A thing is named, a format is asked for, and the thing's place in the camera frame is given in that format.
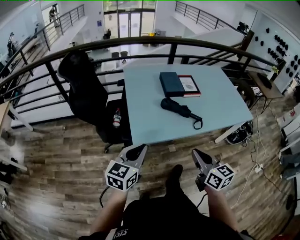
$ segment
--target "pegboard wall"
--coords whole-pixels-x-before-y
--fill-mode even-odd
[[[254,32],[254,37],[250,42],[247,52],[273,62],[276,65],[278,62],[275,61],[276,58],[273,58],[274,54],[277,54],[279,58],[283,58],[286,61],[286,65],[274,81],[278,89],[283,92],[300,69],[300,61],[298,63],[300,44],[276,22],[261,12],[257,12],[251,30]],[[260,62],[257,62],[257,64],[262,68],[271,69],[266,64]]]

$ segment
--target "window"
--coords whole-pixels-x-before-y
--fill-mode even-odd
[[[156,4],[156,1],[143,1],[142,7],[143,8],[155,9],[155,4]]]
[[[111,38],[118,38],[118,17],[116,13],[113,14],[105,14],[104,15],[105,22],[105,31],[110,29],[112,35]]]
[[[142,8],[142,1],[118,1],[118,9]]]
[[[154,13],[151,12],[143,12],[142,13],[142,36],[143,33],[153,32],[154,25]]]
[[[117,10],[117,1],[103,1],[103,11]]]

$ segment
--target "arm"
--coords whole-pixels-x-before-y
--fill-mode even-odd
[[[90,233],[109,232],[121,225],[128,192],[113,190],[107,204],[101,209],[92,224]]]
[[[210,218],[218,219],[230,226],[233,230],[237,231],[238,222],[227,203],[225,195],[222,192],[218,192],[207,185],[204,189],[207,192]]]

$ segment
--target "bottle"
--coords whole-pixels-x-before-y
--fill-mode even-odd
[[[118,128],[120,126],[120,121],[121,121],[121,112],[120,112],[120,108],[117,108],[116,113],[113,116],[113,123],[112,125],[115,128]]]

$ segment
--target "laminate flooring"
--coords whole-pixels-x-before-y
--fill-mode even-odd
[[[281,192],[262,172],[252,171],[232,210],[240,230],[248,230],[258,240],[269,240],[279,233],[292,213],[285,209],[285,202],[287,194],[294,193],[293,181],[279,177],[282,167],[277,154],[281,148],[281,132],[275,117],[290,110],[295,101],[292,97],[274,99],[263,114],[260,114],[263,100],[258,104],[258,124],[265,153],[259,144],[257,161],[263,161],[266,176]],[[251,139],[257,149],[256,107],[251,111],[254,117]],[[108,154],[104,154],[105,143],[95,128],[76,118],[41,123],[34,128],[34,132],[14,129],[15,141],[11,146],[0,143],[1,154],[15,157],[29,169],[27,172],[18,170],[11,185],[0,182],[9,191],[10,205],[15,213],[12,217],[12,212],[1,209],[1,218],[7,222],[16,240],[72,240],[89,234],[90,224],[100,209],[99,196],[106,187],[105,168],[122,146],[114,145]],[[223,131],[150,146],[142,166],[142,178],[130,190],[128,203],[145,191],[150,191],[151,197],[164,195],[166,177],[176,164],[182,164],[184,168],[180,180],[182,189],[198,203],[201,196],[195,178],[199,170],[191,156],[191,150],[198,148],[235,169],[233,182],[225,189],[227,200],[233,206],[254,166],[250,156],[254,144],[249,142],[246,147],[229,145],[225,141],[215,144],[213,140]],[[108,190],[104,195],[104,204],[110,192]]]

